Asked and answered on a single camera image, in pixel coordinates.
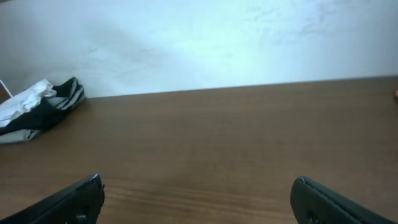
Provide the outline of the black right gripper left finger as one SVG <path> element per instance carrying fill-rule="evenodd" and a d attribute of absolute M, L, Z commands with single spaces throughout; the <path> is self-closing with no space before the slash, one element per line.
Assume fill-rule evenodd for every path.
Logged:
<path fill-rule="evenodd" d="M 90 175 L 2 219 L 1 224 L 96 224 L 104 200 L 100 175 Z"/>

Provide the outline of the white t-shirt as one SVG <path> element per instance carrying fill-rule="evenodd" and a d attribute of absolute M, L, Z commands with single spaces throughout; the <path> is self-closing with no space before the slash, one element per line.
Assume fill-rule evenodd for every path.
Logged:
<path fill-rule="evenodd" d="M 40 104 L 43 97 L 53 97 L 56 94 L 57 91 L 53 89 L 53 85 L 48 80 L 43 79 L 12 96 L 1 103 L 1 127 L 6 127 L 22 114 L 30 112 Z"/>

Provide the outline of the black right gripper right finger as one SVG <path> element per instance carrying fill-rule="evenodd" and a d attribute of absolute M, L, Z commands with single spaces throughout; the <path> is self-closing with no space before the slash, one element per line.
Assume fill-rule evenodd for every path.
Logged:
<path fill-rule="evenodd" d="M 298 224 L 396 224 L 304 176 L 292 185 L 290 205 Z"/>

